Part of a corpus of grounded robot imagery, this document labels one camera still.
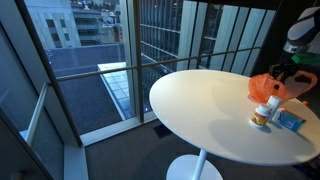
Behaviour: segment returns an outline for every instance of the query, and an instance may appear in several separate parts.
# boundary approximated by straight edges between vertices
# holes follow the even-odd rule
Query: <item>building window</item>
[[[62,26],[62,27],[66,27],[66,23],[64,22],[63,19],[60,19],[60,23],[61,23],[61,26]]]
[[[66,38],[66,41],[70,41],[69,34],[64,34],[64,37]]]
[[[60,41],[54,41],[54,45],[56,46],[56,48],[62,48],[62,44]]]
[[[96,23],[96,19],[95,18],[76,18],[75,17],[75,22],[77,25],[89,25],[89,24],[95,24]]]
[[[53,41],[60,41],[59,35],[58,34],[51,34],[52,40]]]
[[[95,35],[97,35],[97,30],[95,30],[95,29],[79,29],[78,33],[80,36],[95,36]]]
[[[47,19],[46,21],[47,21],[47,25],[48,25],[49,28],[50,28],[50,27],[53,27],[53,28],[56,27],[56,26],[54,25],[53,19]]]

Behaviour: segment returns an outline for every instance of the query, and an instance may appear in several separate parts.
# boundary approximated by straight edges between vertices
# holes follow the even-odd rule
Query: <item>blue box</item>
[[[306,120],[283,108],[276,112],[273,120],[294,132],[297,132],[306,122]]]

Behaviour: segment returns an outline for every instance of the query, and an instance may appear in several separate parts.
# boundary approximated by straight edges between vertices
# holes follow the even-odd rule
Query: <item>bottle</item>
[[[266,104],[260,104],[260,106],[255,109],[250,122],[256,127],[264,127],[270,116],[271,109],[272,108]]]
[[[277,112],[279,106],[281,105],[281,102],[282,102],[282,100],[278,96],[274,96],[274,95],[270,96],[270,98],[267,102],[267,105],[270,106],[272,108],[272,110],[271,110],[270,116],[267,119],[267,121],[270,121],[273,119],[274,114]]]

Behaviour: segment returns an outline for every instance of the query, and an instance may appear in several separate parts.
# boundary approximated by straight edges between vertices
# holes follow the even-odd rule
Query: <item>table pedestal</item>
[[[183,155],[178,157],[170,164],[167,180],[191,180],[197,179],[197,176],[201,180],[222,180],[219,171],[205,158],[206,152],[204,150],[201,150],[200,156]]]

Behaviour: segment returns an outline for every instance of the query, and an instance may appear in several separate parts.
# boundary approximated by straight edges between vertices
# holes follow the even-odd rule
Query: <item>table top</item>
[[[320,154],[320,121],[300,101],[281,107],[306,119],[297,132],[268,122],[252,126],[259,103],[250,100],[249,78],[213,70],[187,70],[160,78],[150,90],[159,120],[190,144],[217,156],[255,165],[292,165]]]

